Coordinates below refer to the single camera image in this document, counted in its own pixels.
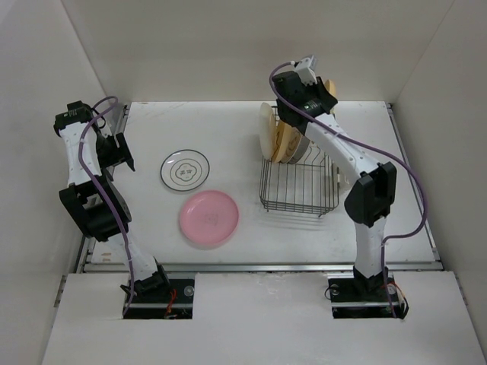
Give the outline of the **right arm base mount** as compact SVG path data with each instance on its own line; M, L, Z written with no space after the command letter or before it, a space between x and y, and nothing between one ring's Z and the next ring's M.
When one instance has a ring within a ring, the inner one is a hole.
M334 319L405 319L409 302L389 277L387 287L381 282L378 289L360 293L353 278L331 277L324 296L331 302Z

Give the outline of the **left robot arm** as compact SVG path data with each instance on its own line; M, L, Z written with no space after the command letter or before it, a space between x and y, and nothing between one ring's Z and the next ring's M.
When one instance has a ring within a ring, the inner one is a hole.
M129 235L132 216L109 169L122 163L133 169L134 160L123 134L102 132L98 122L104 116L82 101L56 115L53 128L65 143L69 172L59 197L80 231L105 243L128 268L129 283L122 289L129 299L159 302L168 297L170 281L155 257Z

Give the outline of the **orange yellow plate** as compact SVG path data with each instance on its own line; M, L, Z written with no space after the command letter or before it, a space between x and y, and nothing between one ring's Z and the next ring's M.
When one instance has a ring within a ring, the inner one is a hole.
M327 79L325 81L324 86L328 93L328 96L326 97L326 103L330 107L330 113L334 116L336 114L335 108L338 103L338 99L336 97L336 86L335 83L330 79Z

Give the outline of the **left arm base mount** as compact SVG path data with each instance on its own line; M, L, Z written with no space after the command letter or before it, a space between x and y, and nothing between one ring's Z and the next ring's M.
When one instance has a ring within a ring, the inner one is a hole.
M121 286L126 294L124 319L192 319L195 294L194 278L171 278L170 287L149 293L145 298L135 296L129 301L129 287Z

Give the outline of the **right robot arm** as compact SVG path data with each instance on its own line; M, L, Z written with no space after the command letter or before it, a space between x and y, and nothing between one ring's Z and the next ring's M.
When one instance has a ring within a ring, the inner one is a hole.
M270 76L269 84L281 120L324 151L351 186L344 207L355 224L357 243L353 278L348 282L352 300L384 302L388 292L383 240L395 200L395 166L380 163L351 143L333 111L338 100L320 78L305 84L297 72L285 71Z

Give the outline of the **white plate with dark rim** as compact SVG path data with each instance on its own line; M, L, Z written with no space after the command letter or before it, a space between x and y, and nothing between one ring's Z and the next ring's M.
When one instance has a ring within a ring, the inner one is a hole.
M199 151L183 149L168 155L161 164L162 183L175 192L199 188L209 177L210 163Z

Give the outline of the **pink plate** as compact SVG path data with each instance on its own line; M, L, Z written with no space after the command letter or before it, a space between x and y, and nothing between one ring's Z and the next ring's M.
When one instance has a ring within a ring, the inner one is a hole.
M213 249L224 244L239 224L237 203L228 194L205 190L188 198L180 209L183 235L197 247Z

